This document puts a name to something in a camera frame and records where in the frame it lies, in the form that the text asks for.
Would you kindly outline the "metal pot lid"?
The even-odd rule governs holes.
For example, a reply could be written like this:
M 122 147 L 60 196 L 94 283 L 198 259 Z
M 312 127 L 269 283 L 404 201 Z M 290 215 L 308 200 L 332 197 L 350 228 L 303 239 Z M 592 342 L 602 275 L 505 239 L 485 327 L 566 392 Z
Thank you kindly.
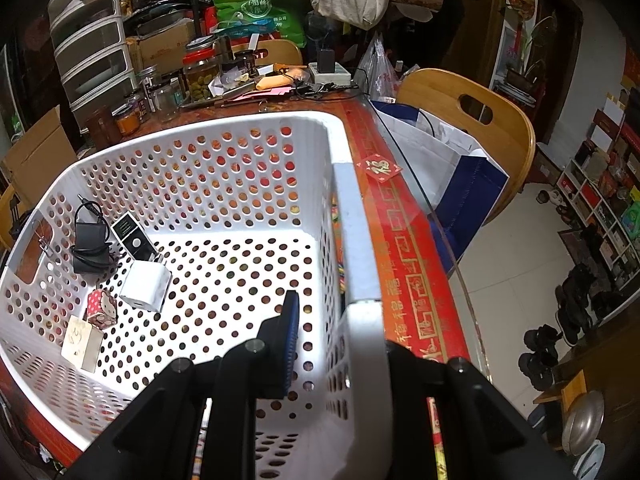
M 604 397 L 591 390 L 578 396 L 568 410 L 562 432 L 562 449 L 570 456 L 584 454 L 597 439 L 604 419 Z

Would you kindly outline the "small beige box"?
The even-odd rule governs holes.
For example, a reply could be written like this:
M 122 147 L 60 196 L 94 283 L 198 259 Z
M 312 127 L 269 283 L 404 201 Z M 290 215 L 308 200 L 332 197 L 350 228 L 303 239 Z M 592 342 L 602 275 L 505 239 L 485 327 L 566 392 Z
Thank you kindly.
M 78 370 L 93 373 L 98 359 L 103 333 L 92 324 L 72 315 L 62 344 L 61 356 Z

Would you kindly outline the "red hello kitty box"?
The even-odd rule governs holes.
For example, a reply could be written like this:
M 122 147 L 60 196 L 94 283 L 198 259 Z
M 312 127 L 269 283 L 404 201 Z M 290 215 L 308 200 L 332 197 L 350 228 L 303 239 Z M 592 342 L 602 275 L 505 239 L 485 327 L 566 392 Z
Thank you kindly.
M 87 298 L 85 320 L 98 328 L 105 330 L 117 322 L 117 302 L 107 290 L 95 289 Z

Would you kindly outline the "white power adapter cube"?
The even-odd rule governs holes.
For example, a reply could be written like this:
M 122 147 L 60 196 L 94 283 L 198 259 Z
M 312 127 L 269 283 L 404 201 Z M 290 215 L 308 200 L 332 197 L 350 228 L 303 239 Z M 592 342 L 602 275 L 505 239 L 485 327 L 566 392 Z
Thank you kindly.
M 160 313 L 170 281 L 171 272 L 163 263 L 134 260 L 119 298 L 130 307 Z

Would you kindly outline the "black rectangular device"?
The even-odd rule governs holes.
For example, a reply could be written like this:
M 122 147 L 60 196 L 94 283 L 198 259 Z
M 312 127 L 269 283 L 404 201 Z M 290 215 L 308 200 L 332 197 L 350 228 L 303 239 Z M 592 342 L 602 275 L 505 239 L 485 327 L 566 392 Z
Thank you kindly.
M 130 212 L 119 216 L 111 224 L 111 231 L 131 258 L 141 261 L 153 261 L 156 258 L 156 249 L 141 224 Z

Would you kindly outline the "white cubby shelf unit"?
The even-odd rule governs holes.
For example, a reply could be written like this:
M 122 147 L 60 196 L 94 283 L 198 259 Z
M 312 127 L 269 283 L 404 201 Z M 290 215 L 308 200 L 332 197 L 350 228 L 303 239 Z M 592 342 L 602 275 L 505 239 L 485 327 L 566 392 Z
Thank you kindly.
M 625 300 L 639 297 L 639 133 L 635 110 L 607 96 L 556 187 L 590 240 L 593 256 Z

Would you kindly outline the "blue and white paper bag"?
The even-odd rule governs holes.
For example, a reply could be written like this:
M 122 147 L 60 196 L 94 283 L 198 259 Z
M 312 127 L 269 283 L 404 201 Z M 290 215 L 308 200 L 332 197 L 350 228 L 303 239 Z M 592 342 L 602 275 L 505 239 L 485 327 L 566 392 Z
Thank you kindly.
M 428 221 L 449 273 L 497 205 L 509 176 L 469 133 L 427 110 L 382 101 L 372 106 L 433 207 Z

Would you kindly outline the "red fu character sticker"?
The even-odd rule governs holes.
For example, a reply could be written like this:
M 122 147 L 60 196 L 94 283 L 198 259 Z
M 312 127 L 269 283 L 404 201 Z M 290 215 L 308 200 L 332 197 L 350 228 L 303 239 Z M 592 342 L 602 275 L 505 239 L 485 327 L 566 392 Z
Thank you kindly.
M 401 173 L 401 168 L 397 164 L 378 153 L 361 159 L 356 166 L 378 183 L 385 183 Z

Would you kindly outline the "brown cardboard box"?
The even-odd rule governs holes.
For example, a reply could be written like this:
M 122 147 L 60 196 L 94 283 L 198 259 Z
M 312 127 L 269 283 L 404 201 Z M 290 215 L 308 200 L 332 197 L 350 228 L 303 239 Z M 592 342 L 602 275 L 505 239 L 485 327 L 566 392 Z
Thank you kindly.
M 75 162 L 76 153 L 56 106 L 12 145 L 1 161 L 1 171 L 21 200 L 36 206 L 55 179 Z

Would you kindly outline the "small jar orange contents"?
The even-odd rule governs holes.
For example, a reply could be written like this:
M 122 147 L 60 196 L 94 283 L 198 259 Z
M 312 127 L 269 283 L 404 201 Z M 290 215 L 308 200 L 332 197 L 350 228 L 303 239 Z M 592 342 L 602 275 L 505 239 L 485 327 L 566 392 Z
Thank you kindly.
M 112 116 L 122 136 L 131 136 L 140 128 L 138 112 L 130 104 L 124 104 L 117 110 L 114 110 Z

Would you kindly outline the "glass jar with red lid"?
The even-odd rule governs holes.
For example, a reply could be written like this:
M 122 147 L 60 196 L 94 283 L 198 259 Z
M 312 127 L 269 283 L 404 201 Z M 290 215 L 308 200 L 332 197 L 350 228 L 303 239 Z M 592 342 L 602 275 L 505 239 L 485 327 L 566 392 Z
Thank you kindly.
M 193 102 L 211 99 L 208 85 L 219 73 L 219 63 L 215 58 L 213 48 L 205 48 L 186 52 L 182 59 L 186 85 Z

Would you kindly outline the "clear plastic bag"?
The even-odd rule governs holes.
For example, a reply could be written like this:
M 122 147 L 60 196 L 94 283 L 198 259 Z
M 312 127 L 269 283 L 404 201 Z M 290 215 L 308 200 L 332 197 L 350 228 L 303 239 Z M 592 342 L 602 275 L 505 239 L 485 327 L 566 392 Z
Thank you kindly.
M 375 34 L 356 68 L 354 81 L 372 101 L 393 103 L 399 89 L 399 79 L 388 59 L 382 38 Z

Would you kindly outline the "white power strip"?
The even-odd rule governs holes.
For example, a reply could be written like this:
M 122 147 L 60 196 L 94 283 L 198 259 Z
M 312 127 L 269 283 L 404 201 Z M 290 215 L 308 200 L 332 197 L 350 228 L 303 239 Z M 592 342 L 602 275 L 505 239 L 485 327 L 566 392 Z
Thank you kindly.
M 334 84 L 337 88 L 347 88 L 352 84 L 352 75 L 340 63 L 336 63 L 334 71 L 322 73 L 317 62 L 310 62 L 308 70 L 315 84 Z

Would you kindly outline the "white plastic drawer tower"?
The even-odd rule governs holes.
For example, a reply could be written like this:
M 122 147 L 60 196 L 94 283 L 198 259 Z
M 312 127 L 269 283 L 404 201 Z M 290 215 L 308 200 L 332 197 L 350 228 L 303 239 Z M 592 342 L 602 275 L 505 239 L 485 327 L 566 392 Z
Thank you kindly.
M 50 37 L 61 84 L 78 125 L 114 110 L 138 88 L 120 0 L 50 0 Z

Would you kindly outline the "green shopping bag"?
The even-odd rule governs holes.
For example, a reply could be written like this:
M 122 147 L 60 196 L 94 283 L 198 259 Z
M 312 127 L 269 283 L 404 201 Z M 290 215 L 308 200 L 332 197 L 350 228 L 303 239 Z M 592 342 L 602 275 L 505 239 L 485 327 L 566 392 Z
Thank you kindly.
M 271 20 L 280 37 L 297 47 L 306 46 L 304 0 L 213 0 L 221 22 L 265 24 Z

